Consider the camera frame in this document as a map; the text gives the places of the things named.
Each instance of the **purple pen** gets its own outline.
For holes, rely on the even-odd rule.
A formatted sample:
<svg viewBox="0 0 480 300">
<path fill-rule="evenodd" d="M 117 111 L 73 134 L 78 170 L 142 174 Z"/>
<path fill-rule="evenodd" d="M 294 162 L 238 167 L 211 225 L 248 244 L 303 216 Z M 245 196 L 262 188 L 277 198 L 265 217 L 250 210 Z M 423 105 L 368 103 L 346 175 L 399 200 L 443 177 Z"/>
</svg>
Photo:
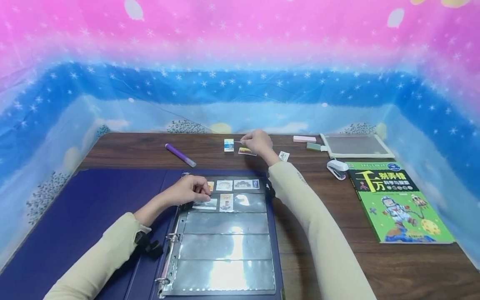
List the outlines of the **purple pen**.
<svg viewBox="0 0 480 300">
<path fill-rule="evenodd" d="M 170 145 L 170 144 L 165 144 L 165 148 L 170 151 L 171 153 L 175 154 L 178 158 L 180 158 L 181 160 L 183 160 L 187 165 L 189 165 L 190 167 L 194 168 L 197 163 L 194 162 L 193 160 L 189 159 L 185 154 L 183 154 L 182 152 L 178 151 L 177 149 L 175 149 L 174 146 Z"/>
</svg>

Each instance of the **fabric wall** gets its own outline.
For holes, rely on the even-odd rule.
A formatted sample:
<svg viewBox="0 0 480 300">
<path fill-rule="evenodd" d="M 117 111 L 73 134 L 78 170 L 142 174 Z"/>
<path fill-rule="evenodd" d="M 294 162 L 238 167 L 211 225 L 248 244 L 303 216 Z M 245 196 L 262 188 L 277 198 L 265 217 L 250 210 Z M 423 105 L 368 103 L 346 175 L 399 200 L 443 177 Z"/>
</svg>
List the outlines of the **fabric wall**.
<svg viewBox="0 0 480 300">
<path fill-rule="evenodd" d="M 0 3 L 0 267 L 107 132 L 377 133 L 480 267 L 480 3 Z"/>
</svg>

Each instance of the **navy blue binder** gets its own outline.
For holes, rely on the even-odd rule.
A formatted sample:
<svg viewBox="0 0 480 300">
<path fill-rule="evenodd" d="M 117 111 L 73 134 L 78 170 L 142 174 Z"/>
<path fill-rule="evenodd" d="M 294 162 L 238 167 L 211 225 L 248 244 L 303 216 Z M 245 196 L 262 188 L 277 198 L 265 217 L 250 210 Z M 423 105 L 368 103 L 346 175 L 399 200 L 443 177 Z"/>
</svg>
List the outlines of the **navy blue binder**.
<svg viewBox="0 0 480 300">
<path fill-rule="evenodd" d="M 126 212 L 134 212 L 189 170 L 90 169 L 79 172 L 45 212 L 0 275 L 1 298 L 42 299 L 51 286 Z M 255 171 L 195 170 L 202 176 L 255 176 Z M 167 299 L 279 300 L 283 294 L 272 197 L 267 197 L 276 292 L 248 296 L 167 296 Z M 164 254 L 152 259 L 142 249 L 112 276 L 97 300 L 158 299 L 157 283 L 168 253 L 166 235 L 172 231 L 176 207 L 152 225 L 151 240 L 163 244 Z"/>
</svg>

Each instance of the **stapler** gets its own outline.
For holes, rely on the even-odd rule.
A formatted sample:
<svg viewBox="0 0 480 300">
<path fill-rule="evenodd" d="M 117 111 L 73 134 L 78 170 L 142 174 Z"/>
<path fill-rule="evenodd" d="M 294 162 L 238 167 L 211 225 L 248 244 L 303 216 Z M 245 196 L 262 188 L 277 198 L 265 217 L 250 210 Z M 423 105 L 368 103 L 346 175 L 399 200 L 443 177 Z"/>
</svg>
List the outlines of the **stapler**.
<svg viewBox="0 0 480 300">
<path fill-rule="evenodd" d="M 338 179 L 343 180 L 347 178 L 348 165 L 336 159 L 330 160 L 327 163 L 327 169 Z"/>
</svg>

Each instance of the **wooden table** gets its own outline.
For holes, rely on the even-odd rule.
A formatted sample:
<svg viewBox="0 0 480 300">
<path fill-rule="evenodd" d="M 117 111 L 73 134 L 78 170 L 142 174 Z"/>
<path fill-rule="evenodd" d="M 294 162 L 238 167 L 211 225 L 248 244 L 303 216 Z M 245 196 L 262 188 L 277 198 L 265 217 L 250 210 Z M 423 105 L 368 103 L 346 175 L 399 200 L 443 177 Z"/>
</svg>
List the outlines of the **wooden table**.
<svg viewBox="0 0 480 300">
<path fill-rule="evenodd" d="M 187 168 L 165 149 L 165 143 L 171 143 L 198 168 L 267 170 L 259 157 L 223 152 L 224 138 L 238 141 L 240 137 L 109 133 L 100 138 L 80 169 Z M 338 181 L 326 170 L 326 153 L 308 151 L 305 144 L 294 143 L 290 135 L 274 135 L 272 140 L 277 153 L 290 153 L 288 161 L 325 203 L 378 299 L 480 299 L 480 275 L 457 244 L 379 244 L 351 182 Z M 274 209 L 287 300 L 320 299 L 312 255 L 300 224 L 279 200 Z"/>
</svg>

